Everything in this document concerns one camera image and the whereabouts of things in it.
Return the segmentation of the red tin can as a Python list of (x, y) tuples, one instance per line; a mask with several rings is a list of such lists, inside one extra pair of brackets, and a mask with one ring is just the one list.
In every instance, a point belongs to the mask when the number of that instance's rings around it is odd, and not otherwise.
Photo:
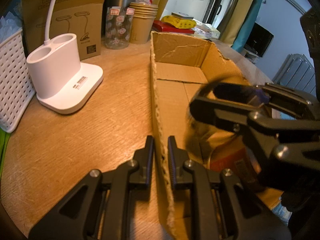
[(242, 137), (236, 137), (217, 146), (210, 155), (208, 167), (216, 172), (229, 168), (247, 183), (257, 181), (257, 173), (252, 165), (248, 150), (242, 142)]

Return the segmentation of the cardboard box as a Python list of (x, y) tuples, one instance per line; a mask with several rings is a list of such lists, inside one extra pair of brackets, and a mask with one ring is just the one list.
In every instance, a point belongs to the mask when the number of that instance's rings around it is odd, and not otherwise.
[[(153, 32), (150, 62), (159, 220), (172, 238), (191, 239), (189, 192), (171, 189), (168, 137), (174, 136), (177, 146), (186, 150), (186, 109), (197, 90), (209, 81), (223, 77), (229, 83), (263, 85), (270, 79), (220, 41), (180, 34)], [(209, 168), (208, 163), (198, 163)]]

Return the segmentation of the grey radiator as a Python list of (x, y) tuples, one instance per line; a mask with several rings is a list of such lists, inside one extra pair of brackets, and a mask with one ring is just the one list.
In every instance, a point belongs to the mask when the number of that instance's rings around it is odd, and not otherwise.
[(289, 54), (272, 81), (316, 96), (315, 70), (305, 55)]

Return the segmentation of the white tv stand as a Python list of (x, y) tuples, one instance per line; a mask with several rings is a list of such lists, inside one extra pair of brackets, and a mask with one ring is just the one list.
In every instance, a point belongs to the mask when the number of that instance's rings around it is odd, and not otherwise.
[(246, 49), (242, 50), (241, 55), (253, 64), (256, 64), (260, 59), (257, 54)]

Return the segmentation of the black television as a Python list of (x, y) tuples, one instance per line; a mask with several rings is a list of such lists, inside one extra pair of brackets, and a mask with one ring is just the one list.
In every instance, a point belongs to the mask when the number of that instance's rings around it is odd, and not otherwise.
[(274, 35), (261, 25), (255, 23), (244, 48), (259, 57), (263, 57)]

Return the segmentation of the teal curtain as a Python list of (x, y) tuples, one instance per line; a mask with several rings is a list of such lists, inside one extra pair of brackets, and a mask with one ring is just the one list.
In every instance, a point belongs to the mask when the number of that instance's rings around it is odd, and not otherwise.
[(260, 10), (263, 0), (253, 0), (245, 20), (237, 34), (235, 41), (233, 42), (232, 48), (237, 52), (242, 52), (245, 43), (253, 29), (253, 25), (257, 19), (258, 12)]

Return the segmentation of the yellow curtain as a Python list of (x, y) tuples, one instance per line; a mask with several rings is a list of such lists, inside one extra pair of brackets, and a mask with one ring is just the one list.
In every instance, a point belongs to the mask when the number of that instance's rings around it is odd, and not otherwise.
[(219, 40), (228, 46), (232, 46), (253, 0), (233, 0), (224, 17), (218, 25)]

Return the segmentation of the yellow packet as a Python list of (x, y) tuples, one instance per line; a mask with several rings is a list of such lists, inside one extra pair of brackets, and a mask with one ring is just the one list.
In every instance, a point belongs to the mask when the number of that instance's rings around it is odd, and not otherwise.
[(170, 24), (177, 29), (192, 29), (196, 27), (196, 22), (191, 19), (183, 19), (173, 15), (164, 16), (162, 22)]

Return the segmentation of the red flat box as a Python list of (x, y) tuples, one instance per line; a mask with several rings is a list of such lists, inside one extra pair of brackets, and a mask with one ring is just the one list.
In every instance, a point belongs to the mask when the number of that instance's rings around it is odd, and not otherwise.
[(179, 33), (179, 34), (186, 34), (186, 35), (193, 35), (194, 31), (193, 29), (178, 29), (174, 27), (173, 25), (170, 25), (168, 23), (164, 23), (162, 21), (156, 21), (154, 20), (152, 25), (152, 30), (157, 32), (166, 32), (166, 33)]

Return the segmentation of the white desk lamp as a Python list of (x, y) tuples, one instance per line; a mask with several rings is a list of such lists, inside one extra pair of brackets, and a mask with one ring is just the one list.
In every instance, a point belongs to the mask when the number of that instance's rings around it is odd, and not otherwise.
[(56, 0), (51, 0), (43, 45), (27, 57), (27, 67), (39, 102), (60, 114), (81, 109), (103, 80), (103, 69), (80, 61), (76, 35), (49, 37)]

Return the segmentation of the stack of paper cups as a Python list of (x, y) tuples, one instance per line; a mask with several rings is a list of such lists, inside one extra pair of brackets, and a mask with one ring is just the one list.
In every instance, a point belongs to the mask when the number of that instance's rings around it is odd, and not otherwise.
[(149, 40), (158, 6), (155, 4), (132, 2), (129, 8), (134, 10), (130, 42), (133, 44), (145, 44)]

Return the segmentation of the white woven plastic basket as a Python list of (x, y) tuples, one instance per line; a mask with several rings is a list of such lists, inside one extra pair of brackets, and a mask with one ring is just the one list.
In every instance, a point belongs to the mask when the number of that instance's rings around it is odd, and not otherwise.
[(12, 133), (35, 95), (24, 54), (22, 29), (1, 43), (0, 86), (1, 129)]

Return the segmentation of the floral glass jar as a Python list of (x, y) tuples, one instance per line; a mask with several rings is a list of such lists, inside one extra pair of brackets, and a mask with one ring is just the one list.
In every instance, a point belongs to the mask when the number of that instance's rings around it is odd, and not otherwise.
[(131, 7), (108, 7), (105, 24), (108, 49), (124, 49), (129, 45), (134, 13)]

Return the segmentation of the brown lamp packaging box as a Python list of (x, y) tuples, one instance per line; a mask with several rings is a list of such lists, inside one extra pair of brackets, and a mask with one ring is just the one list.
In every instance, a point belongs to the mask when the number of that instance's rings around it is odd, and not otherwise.
[[(24, 34), (29, 53), (44, 43), (50, 1), (22, 0)], [(104, 0), (56, 0), (49, 37), (74, 33), (81, 60), (100, 55), (103, 3)]]

